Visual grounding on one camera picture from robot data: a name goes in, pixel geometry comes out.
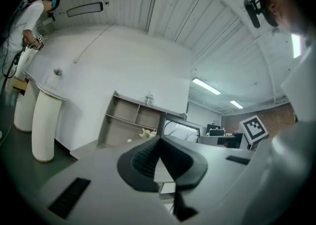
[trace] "wall-mounted light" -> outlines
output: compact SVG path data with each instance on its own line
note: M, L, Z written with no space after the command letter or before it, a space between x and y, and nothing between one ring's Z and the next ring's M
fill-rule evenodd
M293 57L296 58L302 54L301 37L292 34Z
M234 106L236 106L236 107L238 107L239 109L242 109L243 107L240 105L240 104L238 104L236 101L230 101L230 103L232 103Z
M207 89L207 90L209 90L209 91L211 91L211 92L213 92L215 95L219 95L219 94L220 94L220 92L219 92L218 90L214 89L214 88L211 87L210 85L208 85L208 84L202 82L201 80L199 80L199 79L197 79L197 78L194 78L194 79L192 80L192 82L195 83L195 84L197 84L197 85L202 86L203 88L205 88L205 89Z
M73 17L81 14L100 12L103 10L103 5L101 2L89 3L81 5L72 9L67 10L68 17Z

